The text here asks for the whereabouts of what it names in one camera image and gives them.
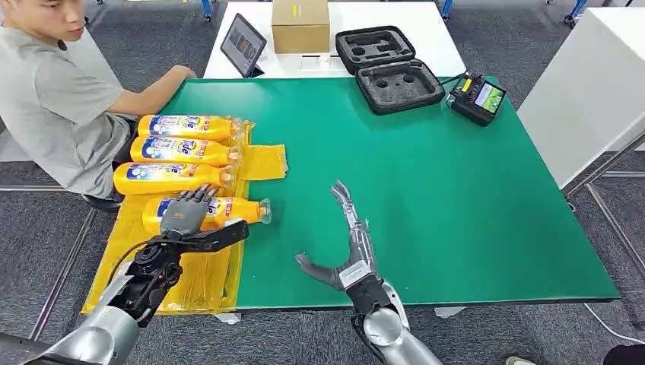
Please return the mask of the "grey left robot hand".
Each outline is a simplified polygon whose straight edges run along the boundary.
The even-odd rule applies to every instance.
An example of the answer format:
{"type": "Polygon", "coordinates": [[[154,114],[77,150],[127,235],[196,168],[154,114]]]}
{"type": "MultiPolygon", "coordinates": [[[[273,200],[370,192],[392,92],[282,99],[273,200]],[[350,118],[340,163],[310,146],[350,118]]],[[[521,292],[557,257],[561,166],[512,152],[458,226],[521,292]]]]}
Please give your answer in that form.
{"type": "Polygon", "coordinates": [[[176,237],[197,234],[217,191],[210,183],[192,191],[182,191],[170,201],[160,222],[160,233],[176,237]]]}

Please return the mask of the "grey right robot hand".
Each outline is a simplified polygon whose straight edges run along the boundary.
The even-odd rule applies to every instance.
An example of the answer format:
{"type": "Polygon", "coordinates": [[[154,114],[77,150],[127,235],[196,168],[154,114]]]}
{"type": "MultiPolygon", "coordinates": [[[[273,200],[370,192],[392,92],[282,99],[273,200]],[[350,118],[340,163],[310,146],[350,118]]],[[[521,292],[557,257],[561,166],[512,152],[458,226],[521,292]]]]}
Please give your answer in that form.
{"type": "Polygon", "coordinates": [[[334,268],[312,263],[304,254],[295,255],[295,259],[301,271],[311,278],[337,291],[346,291],[366,276],[376,274],[377,263],[367,222],[359,218],[349,190],[340,180],[336,180],[330,191],[348,224],[348,259],[334,268]]]}

